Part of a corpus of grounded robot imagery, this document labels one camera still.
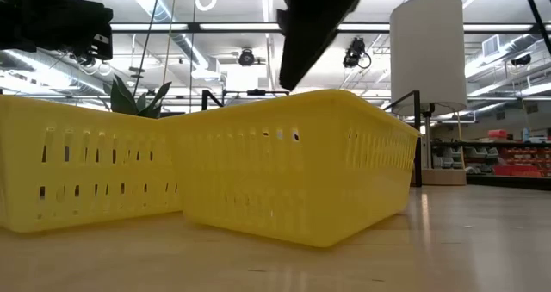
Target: ceiling duct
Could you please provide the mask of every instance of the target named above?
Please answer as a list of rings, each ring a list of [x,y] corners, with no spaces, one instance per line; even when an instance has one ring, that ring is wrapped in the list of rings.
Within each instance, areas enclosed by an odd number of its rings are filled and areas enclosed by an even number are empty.
[[[0,51],[0,70],[14,71],[72,95],[105,95],[103,81],[41,51]]]
[[[482,49],[465,59],[465,77],[483,72],[490,64],[515,59],[529,53],[528,48],[541,40],[540,35],[495,34],[482,42]]]
[[[164,0],[158,0],[157,7],[155,7],[155,0],[135,0],[150,16],[155,11],[153,17],[154,22],[177,22],[175,17],[172,17],[171,12],[167,8]],[[195,46],[192,45],[191,40],[185,34],[169,34],[169,37],[174,43],[180,47],[182,53],[191,62],[191,65],[195,68],[192,72],[193,78],[205,78],[205,79],[220,79],[220,64],[218,60],[212,57],[206,57]]]

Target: basket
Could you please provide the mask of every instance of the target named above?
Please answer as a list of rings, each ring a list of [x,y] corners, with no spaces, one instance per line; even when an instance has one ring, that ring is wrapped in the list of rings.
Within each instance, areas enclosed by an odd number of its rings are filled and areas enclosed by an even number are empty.
[[[418,132],[347,91],[161,122],[193,221],[326,247],[406,206]]]
[[[160,122],[0,96],[0,225],[33,232],[180,210]]]

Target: ceiling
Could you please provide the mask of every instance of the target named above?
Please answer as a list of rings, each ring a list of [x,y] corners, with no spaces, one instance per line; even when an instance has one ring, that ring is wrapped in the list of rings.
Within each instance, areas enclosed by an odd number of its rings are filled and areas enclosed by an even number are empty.
[[[111,8],[115,17],[113,22],[149,22],[150,15],[136,0],[91,0],[103,3]],[[277,9],[286,9],[283,0],[267,0],[263,8],[263,0],[217,0],[209,11],[196,8],[195,0],[163,0],[169,9],[174,9],[174,20],[178,22],[275,22]],[[361,0],[355,12],[348,15],[346,22],[389,22],[392,11],[406,0]],[[534,18],[526,0],[462,0],[468,3],[464,7],[464,22],[503,22],[532,23]],[[551,22],[551,4],[548,0],[536,0],[536,4],[545,22]],[[359,69],[344,69],[342,62],[345,49],[351,41],[362,37],[369,52],[372,54],[373,65],[366,71]],[[481,43],[491,37],[491,34],[467,34],[465,36],[465,54],[471,56],[481,49]],[[204,55],[214,57],[220,62],[221,71],[231,71],[236,68],[235,54],[243,48],[251,48],[256,57],[267,59],[270,67],[260,65],[254,72],[258,76],[258,86],[268,89],[270,86],[268,70],[271,69],[274,86],[277,90],[277,76],[282,57],[284,37],[281,34],[188,34],[194,46]],[[114,34],[114,58],[109,62],[113,71],[129,79],[131,72],[128,67],[139,66],[141,54],[144,51],[146,34]],[[189,86],[198,94],[203,87],[215,92],[221,92],[220,81],[205,81],[191,77],[193,71],[190,63],[167,34],[151,34],[147,43],[144,61],[144,79],[141,85],[157,88],[163,80],[172,81],[172,90],[188,92]],[[548,53],[535,53],[537,59],[548,57]],[[70,65],[70,60],[63,59]],[[347,89],[357,94],[366,90],[389,90],[390,76],[390,39],[388,34],[340,34],[325,51],[316,65],[307,73],[297,88],[298,92],[316,89]],[[469,79],[470,88],[476,90],[505,78],[503,64],[496,65],[476,77]]]

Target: table surface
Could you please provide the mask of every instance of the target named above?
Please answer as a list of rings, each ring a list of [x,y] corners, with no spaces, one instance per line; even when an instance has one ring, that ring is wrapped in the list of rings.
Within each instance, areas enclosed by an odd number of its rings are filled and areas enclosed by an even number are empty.
[[[180,214],[20,235],[0,229],[2,291],[549,291],[551,193],[412,189],[408,209],[313,249]]]

